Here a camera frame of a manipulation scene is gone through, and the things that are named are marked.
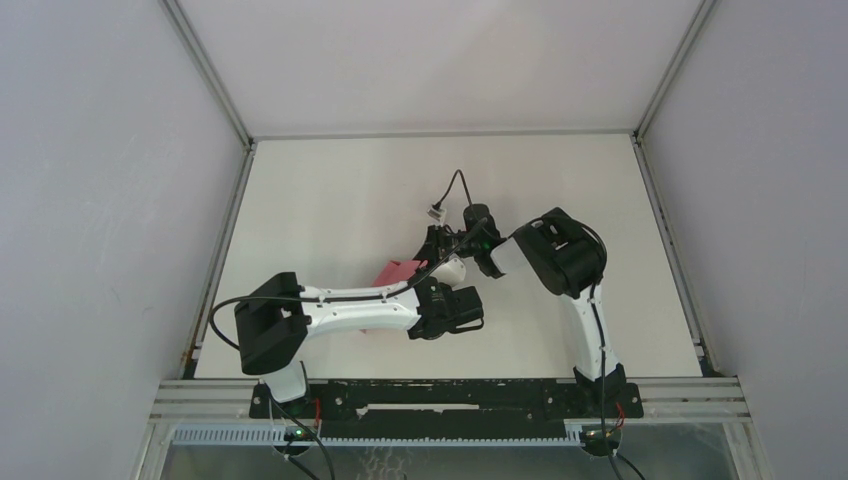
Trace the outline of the pink cardboard box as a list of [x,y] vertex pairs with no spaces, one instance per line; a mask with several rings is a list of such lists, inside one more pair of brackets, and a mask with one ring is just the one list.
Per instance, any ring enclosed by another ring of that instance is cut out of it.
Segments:
[[417,270],[426,261],[389,261],[374,280],[372,287],[381,293],[378,300],[369,301],[359,330],[409,331],[421,319],[421,301],[412,287]]

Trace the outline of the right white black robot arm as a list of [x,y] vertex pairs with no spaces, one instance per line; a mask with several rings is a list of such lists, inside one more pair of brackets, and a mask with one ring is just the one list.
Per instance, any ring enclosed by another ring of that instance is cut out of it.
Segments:
[[573,312],[576,358],[573,367],[579,406],[592,416],[605,415],[618,400],[626,373],[612,349],[603,314],[601,283],[608,264],[607,248],[592,228],[555,207],[519,226],[510,235],[499,231],[487,205],[463,210],[465,228],[443,223],[427,228],[413,259],[431,268],[452,257],[470,258],[486,277],[500,279],[526,267],[552,295]]

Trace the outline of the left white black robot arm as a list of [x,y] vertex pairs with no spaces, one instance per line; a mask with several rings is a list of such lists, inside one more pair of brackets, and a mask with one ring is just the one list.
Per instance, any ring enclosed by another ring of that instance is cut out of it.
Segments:
[[259,377],[290,417],[305,414],[313,394],[297,352],[309,339],[355,330],[398,330],[412,340],[479,330],[484,309],[473,287],[453,289],[433,276],[362,289],[322,289],[283,272],[236,302],[241,370]]

